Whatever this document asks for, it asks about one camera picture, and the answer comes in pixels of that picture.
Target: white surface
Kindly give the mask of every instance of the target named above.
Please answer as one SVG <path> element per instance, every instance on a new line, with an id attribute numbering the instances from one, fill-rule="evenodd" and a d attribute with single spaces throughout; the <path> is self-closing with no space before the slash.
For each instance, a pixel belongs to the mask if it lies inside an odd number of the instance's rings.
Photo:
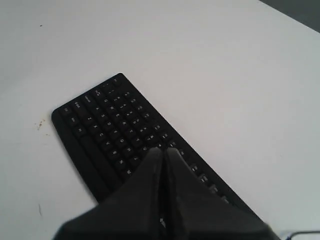
<path id="1" fill-rule="evenodd" d="M 0 32 L 0 239 L 96 204 L 50 114 L 118 72 L 276 233 L 319 228 L 319 33 L 256 0 L 2 0 Z"/>

